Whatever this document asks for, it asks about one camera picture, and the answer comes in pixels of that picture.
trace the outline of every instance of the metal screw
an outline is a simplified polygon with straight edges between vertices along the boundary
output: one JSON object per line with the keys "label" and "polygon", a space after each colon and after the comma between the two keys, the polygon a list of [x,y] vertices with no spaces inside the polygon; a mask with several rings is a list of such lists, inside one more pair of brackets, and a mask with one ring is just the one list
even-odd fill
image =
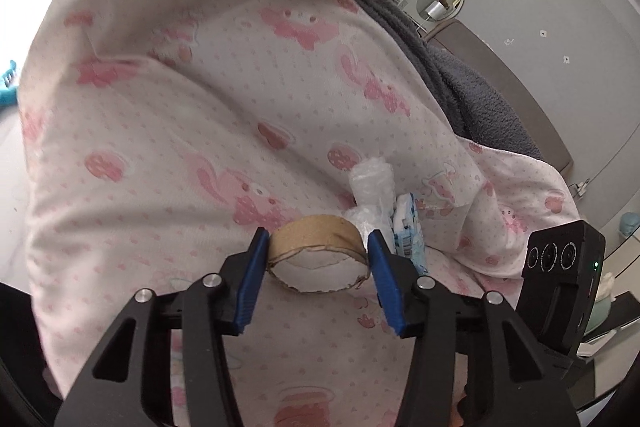
{"label": "metal screw", "polygon": [[487,302],[489,302],[489,304],[502,304],[502,301],[504,301],[504,297],[501,293],[489,292],[486,295],[486,300]]}
{"label": "metal screw", "polygon": [[142,290],[136,292],[136,301],[140,303],[149,302],[153,296],[154,293],[149,288],[142,288]]}
{"label": "metal screw", "polygon": [[435,279],[423,275],[422,277],[418,277],[417,280],[418,288],[422,290],[433,290],[436,287]]}
{"label": "metal screw", "polygon": [[220,286],[222,284],[222,277],[217,273],[210,273],[209,275],[204,276],[202,279],[202,284],[204,284],[207,288],[215,288],[216,286]]}

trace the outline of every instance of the teal object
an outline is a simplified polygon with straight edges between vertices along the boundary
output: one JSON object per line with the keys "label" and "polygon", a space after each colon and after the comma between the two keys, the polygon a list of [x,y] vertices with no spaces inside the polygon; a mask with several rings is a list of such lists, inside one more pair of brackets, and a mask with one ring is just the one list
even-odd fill
{"label": "teal object", "polygon": [[11,60],[9,64],[9,69],[2,74],[0,82],[0,107],[17,105],[18,103],[18,86],[12,85],[18,65],[15,60]]}
{"label": "teal object", "polygon": [[2,74],[4,87],[9,87],[9,85],[12,83],[17,67],[18,64],[15,63],[15,60],[9,60],[9,69]]}
{"label": "teal object", "polygon": [[620,225],[618,229],[625,237],[629,237],[640,227],[640,216],[635,212],[626,212],[620,217]]}
{"label": "teal object", "polygon": [[0,107],[8,105],[17,105],[18,103],[18,86],[0,85]]}
{"label": "teal object", "polygon": [[607,296],[603,300],[596,302],[589,315],[589,321],[587,322],[587,329],[584,330],[584,334],[588,335],[595,328],[601,326],[611,311],[611,297]]}

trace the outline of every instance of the blue and white package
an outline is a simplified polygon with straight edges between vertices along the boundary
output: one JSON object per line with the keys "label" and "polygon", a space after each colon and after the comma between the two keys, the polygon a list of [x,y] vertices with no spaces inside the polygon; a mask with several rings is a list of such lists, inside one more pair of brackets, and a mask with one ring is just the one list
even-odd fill
{"label": "blue and white package", "polygon": [[420,275],[429,273],[426,267],[424,237],[418,220],[418,210],[415,208],[414,195],[411,193],[402,194],[396,200],[394,243],[396,254],[411,259]]}

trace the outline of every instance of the pink bunny print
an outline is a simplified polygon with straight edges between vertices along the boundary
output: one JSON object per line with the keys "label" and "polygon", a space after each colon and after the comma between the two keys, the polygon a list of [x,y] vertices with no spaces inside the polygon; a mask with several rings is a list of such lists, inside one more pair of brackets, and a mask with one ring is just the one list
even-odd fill
{"label": "pink bunny print", "polygon": [[382,415],[380,423],[377,425],[377,427],[394,427],[396,425],[397,417],[398,417],[397,412],[393,412],[387,409],[385,413]]}
{"label": "pink bunny print", "polygon": [[335,0],[335,3],[345,10],[358,13],[358,5],[353,0]]}
{"label": "pink bunny print", "polygon": [[471,149],[476,154],[482,154],[482,146],[478,145],[475,142],[469,142],[469,149]]}
{"label": "pink bunny print", "polygon": [[353,307],[357,310],[369,307],[369,300],[366,297],[353,297]]}
{"label": "pink bunny print", "polygon": [[44,128],[44,116],[39,111],[24,111],[20,115],[22,120],[22,139],[31,145],[38,140]]}
{"label": "pink bunny print", "polygon": [[376,320],[372,317],[369,317],[367,314],[362,314],[362,317],[358,317],[358,324],[363,328],[370,330],[371,328],[376,327]]}
{"label": "pink bunny print", "polygon": [[304,12],[262,8],[259,13],[263,22],[273,28],[274,35],[296,40],[307,51],[313,51],[316,44],[325,44],[340,34],[337,24]]}
{"label": "pink bunny print", "polygon": [[153,47],[146,53],[147,56],[169,68],[175,68],[177,60],[191,62],[197,29],[198,19],[191,14],[161,27],[151,37]]}
{"label": "pink bunny print", "polygon": [[521,220],[515,213],[515,211],[505,204],[499,204],[500,213],[502,219],[507,227],[507,230],[511,230],[515,233],[527,232],[527,225]]}
{"label": "pink bunny print", "polygon": [[182,353],[182,332],[181,331],[172,331],[171,333],[171,351],[173,353]]}
{"label": "pink bunny print", "polygon": [[84,166],[96,178],[119,182],[127,165],[124,159],[114,152],[94,151],[84,158]]}
{"label": "pink bunny print", "polygon": [[353,52],[346,45],[338,45],[335,60],[335,69],[344,83],[361,91],[367,100],[382,105],[391,114],[399,111],[406,116],[411,115],[408,102],[396,88],[380,81],[369,65],[364,60],[354,57]]}
{"label": "pink bunny print", "polygon": [[484,258],[484,263],[488,264],[489,266],[498,266],[498,263],[500,263],[500,256],[488,255],[487,257]]}
{"label": "pink bunny print", "polygon": [[258,122],[258,133],[267,140],[269,147],[280,151],[286,149],[295,139],[284,129],[267,122]]}
{"label": "pink bunny print", "polygon": [[460,266],[452,266],[451,264],[447,264],[445,270],[448,272],[449,276],[452,279],[452,286],[447,285],[447,287],[449,288],[449,290],[451,290],[453,293],[457,293],[459,295],[471,295],[471,288],[469,288],[468,282],[465,281],[461,275],[465,275],[466,274],[462,271],[460,271]]}
{"label": "pink bunny print", "polygon": [[117,80],[130,80],[138,74],[140,66],[131,60],[100,60],[89,58],[74,64],[78,70],[78,84],[107,87]]}
{"label": "pink bunny print", "polygon": [[334,143],[326,154],[332,166],[338,171],[348,172],[360,163],[360,154],[344,143]]}
{"label": "pink bunny print", "polygon": [[69,12],[65,17],[65,26],[92,26],[94,24],[94,13],[91,10],[79,10]]}
{"label": "pink bunny print", "polygon": [[429,203],[426,197],[416,196],[415,200],[415,208],[418,209],[418,212],[424,213],[426,217],[435,217],[436,211],[443,217],[449,216],[453,211],[453,205],[449,203],[449,201],[445,201],[444,203],[439,203],[435,208],[432,207],[431,203]]}
{"label": "pink bunny print", "polygon": [[494,184],[487,180],[484,182],[484,185],[482,185],[482,190],[486,192],[487,196],[491,197],[494,195]]}
{"label": "pink bunny print", "polygon": [[331,427],[329,403],[334,393],[321,387],[287,391],[273,418],[273,427]]}
{"label": "pink bunny print", "polygon": [[453,180],[458,179],[458,171],[456,168],[450,164],[449,162],[443,162],[444,164],[444,175],[447,177],[447,180],[453,182]]}
{"label": "pink bunny print", "polygon": [[458,250],[463,250],[465,248],[471,248],[472,242],[466,235],[460,236],[460,241],[458,242]]}
{"label": "pink bunny print", "polygon": [[342,210],[349,210],[356,206],[356,198],[350,192],[341,192],[336,198]]}
{"label": "pink bunny print", "polygon": [[171,400],[176,407],[185,407],[187,405],[187,394],[183,386],[174,385],[171,388]]}
{"label": "pink bunny print", "polygon": [[456,202],[456,197],[453,194],[453,185],[446,172],[439,172],[427,180],[422,180],[422,184],[432,187],[433,193],[441,200],[449,201],[449,203]]}
{"label": "pink bunny print", "polygon": [[236,225],[273,232],[302,217],[298,209],[285,206],[242,172],[224,169],[216,175],[211,163],[200,155],[189,154],[185,162],[194,189],[205,200],[232,208]]}
{"label": "pink bunny print", "polygon": [[566,194],[562,190],[550,190],[546,195],[545,206],[554,214],[560,214]]}

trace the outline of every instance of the white wall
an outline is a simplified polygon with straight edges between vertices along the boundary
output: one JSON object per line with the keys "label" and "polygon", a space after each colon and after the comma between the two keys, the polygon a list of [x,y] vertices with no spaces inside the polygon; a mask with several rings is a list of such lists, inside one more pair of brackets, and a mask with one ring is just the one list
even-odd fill
{"label": "white wall", "polygon": [[[599,86],[611,85],[614,90],[619,89],[622,85],[621,83],[624,82],[620,74],[621,71],[625,70],[626,66],[633,64],[635,58],[640,56],[640,0],[598,1],[601,3],[599,11],[612,16],[618,23],[619,28],[616,30],[616,33],[622,36],[625,41],[625,48],[631,43],[634,44],[635,49],[633,50],[633,54],[635,56],[630,57],[628,52],[625,52],[625,56],[629,56],[629,59],[622,58],[622,55],[618,55],[618,61],[610,62],[607,71],[603,71],[599,78],[590,74],[587,78],[591,77],[591,80],[587,82],[581,79],[575,80],[575,89],[579,92],[580,96],[584,97],[591,105],[594,103],[597,104],[600,96],[598,94],[597,82],[599,82]],[[568,2],[568,0],[555,0],[553,2],[561,2],[565,4],[569,10],[574,8],[574,3]],[[583,12],[583,17],[594,20],[594,17],[588,12]],[[601,29],[599,25],[593,25],[593,29],[591,30],[595,35],[599,36],[601,42],[600,48],[592,49],[592,54],[594,58],[602,58],[602,60],[607,61],[612,57],[612,55],[609,54],[609,50],[612,51],[613,54],[617,54],[619,49],[613,49],[609,46],[609,44],[611,44],[611,41],[608,40],[610,34],[601,32]],[[584,38],[588,40],[591,38],[591,35],[585,35]],[[608,107],[603,107],[601,110],[597,110],[597,108],[595,110],[589,109],[589,105],[583,106],[582,113],[576,114],[579,115],[579,118],[575,123],[572,123],[573,130],[568,132],[569,135],[567,135],[567,131],[562,130],[562,127],[566,126],[566,119],[563,120],[562,117],[560,117],[560,120],[558,120],[558,117],[548,113],[550,119],[556,124],[556,127],[558,127],[560,135],[565,139],[567,146],[576,159],[575,178],[572,179],[572,181],[578,181],[578,178],[586,179],[588,177],[593,180],[594,175],[597,174],[587,194],[578,204],[580,211],[586,214],[596,227],[603,226],[622,208],[631,195],[640,188],[640,130],[634,131],[636,125],[640,123],[640,113],[638,113],[636,108],[629,107],[627,103],[630,100],[633,101],[632,103],[638,103],[635,89],[636,86],[640,85],[638,83],[640,71],[632,71],[632,76],[628,78],[630,90],[622,89],[618,92],[616,96],[619,102],[615,103],[615,97],[609,98]],[[534,92],[535,87],[532,87],[530,90],[532,90],[532,94],[546,111],[545,104],[542,103],[544,98],[538,97],[538,94]],[[610,115],[612,113],[616,114],[615,118],[623,118],[623,120],[626,121],[624,127],[610,125]],[[591,129],[589,129],[590,126],[587,125],[584,128],[582,139],[578,138],[578,142],[582,142],[579,146],[582,152],[576,154],[574,153],[575,146],[572,148],[570,145],[570,142],[574,142],[575,137],[570,135],[575,134],[576,130],[582,130],[581,125],[590,118],[591,120],[594,118],[600,119],[603,125]],[[617,146],[612,148],[611,146],[614,143],[616,143]],[[584,161],[582,161],[582,164],[578,163],[581,157],[584,158],[583,153],[589,155],[589,149],[593,150],[593,157],[595,157],[602,152],[615,154],[620,146],[623,146],[622,150],[606,167],[604,164],[601,164],[598,168],[595,168],[596,164],[594,162],[591,164],[585,164]]]}
{"label": "white wall", "polygon": [[[626,15],[625,24],[613,11]],[[640,16],[627,0],[465,0],[458,19],[491,46],[554,124],[575,161],[570,182],[593,178],[634,132],[640,52],[625,25],[640,31]],[[628,161],[607,166],[578,205],[597,228],[640,187],[635,147],[625,146]]]}

